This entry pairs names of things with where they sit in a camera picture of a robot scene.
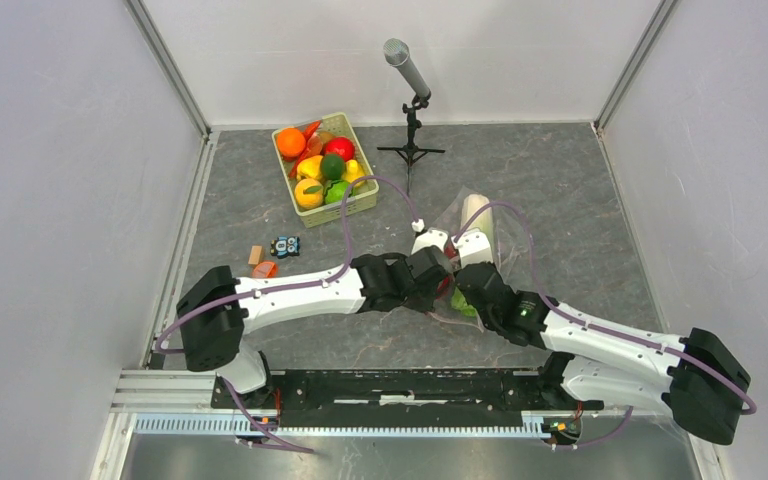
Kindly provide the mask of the fake napa cabbage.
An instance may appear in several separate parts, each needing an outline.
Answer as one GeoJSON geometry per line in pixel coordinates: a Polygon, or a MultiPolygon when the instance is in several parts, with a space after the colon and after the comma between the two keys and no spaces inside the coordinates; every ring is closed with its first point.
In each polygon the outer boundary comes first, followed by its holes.
{"type": "MultiPolygon", "coordinates": [[[[462,238],[464,242],[467,240],[472,241],[474,239],[473,233],[480,231],[482,234],[484,234],[487,240],[487,248],[483,250],[483,255],[479,258],[479,260],[494,263],[495,240],[492,210],[490,208],[485,209],[472,222],[469,222],[469,219],[475,215],[479,209],[488,203],[489,199],[484,195],[477,193],[468,194],[462,202],[460,229],[466,227],[465,235],[462,238]]],[[[453,291],[451,297],[451,307],[466,317],[478,317],[476,309],[467,303],[464,294],[458,288],[455,288],[453,291]]]]}

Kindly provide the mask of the fake green avocado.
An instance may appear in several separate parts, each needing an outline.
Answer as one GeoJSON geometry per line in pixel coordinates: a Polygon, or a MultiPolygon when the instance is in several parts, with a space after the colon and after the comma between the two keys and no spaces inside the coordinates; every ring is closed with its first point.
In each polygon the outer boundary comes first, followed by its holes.
{"type": "Polygon", "coordinates": [[[339,154],[327,153],[322,158],[320,169],[324,179],[341,180],[345,170],[345,160],[339,154]]]}

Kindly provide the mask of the fake red pepper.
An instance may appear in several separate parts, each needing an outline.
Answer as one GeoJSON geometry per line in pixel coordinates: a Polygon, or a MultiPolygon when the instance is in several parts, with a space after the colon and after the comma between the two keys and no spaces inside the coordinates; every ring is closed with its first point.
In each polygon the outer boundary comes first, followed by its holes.
{"type": "MultiPolygon", "coordinates": [[[[444,253],[450,260],[454,260],[458,256],[457,250],[451,240],[447,242],[446,247],[444,249],[444,253]]],[[[449,277],[441,283],[441,288],[443,293],[446,293],[446,291],[448,290],[451,284],[451,280],[452,280],[452,277],[449,277]]]]}

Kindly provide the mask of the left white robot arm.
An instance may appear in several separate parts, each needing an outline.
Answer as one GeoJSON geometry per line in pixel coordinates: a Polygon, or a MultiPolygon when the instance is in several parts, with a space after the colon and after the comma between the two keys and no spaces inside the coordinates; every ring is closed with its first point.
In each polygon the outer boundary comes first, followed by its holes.
{"type": "Polygon", "coordinates": [[[283,278],[235,278],[229,267],[216,267],[178,305],[186,368],[216,373],[248,406],[262,407],[273,397],[274,381],[245,334],[316,315],[428,312],[452,273],[450,259],[435,246],[410,255],[364,254],[337,269],[283,278]]]}

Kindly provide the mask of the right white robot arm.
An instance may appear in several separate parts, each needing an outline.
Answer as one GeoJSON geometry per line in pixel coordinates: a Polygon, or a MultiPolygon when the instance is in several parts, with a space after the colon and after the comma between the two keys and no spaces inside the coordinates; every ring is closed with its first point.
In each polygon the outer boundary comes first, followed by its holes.
{"type": "Polygon", "coordinates": [[[464,267],[455,284],[487,329],[549,352],[537,392],[551,408],[573,399],[636,407],[670,415],[688,433],[718,445],[732,444],[740,418],[756,410],[748,371],[710,331],[680,336],[600,319],[514,290],[488,262],[464,267]]]}

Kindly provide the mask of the clear zip top bag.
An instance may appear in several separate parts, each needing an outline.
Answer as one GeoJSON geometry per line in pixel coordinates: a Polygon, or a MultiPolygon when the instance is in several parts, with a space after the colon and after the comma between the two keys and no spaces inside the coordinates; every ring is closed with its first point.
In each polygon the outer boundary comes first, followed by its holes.
{"type": "MultiPolygon", "coordinates": [[[[447,247],[447,254],[458,267],[489,262],[503,280],[511,283],[514,274],[528,266],[527,238],[510,210],[491,207],[490,202],[487,196],[463,187],[432,226],[459,236],[447,247]]],[[[434,311],[428,316],[443,324],[484,330],[477,310],[451,283],[442,286],[434,311]]]]}

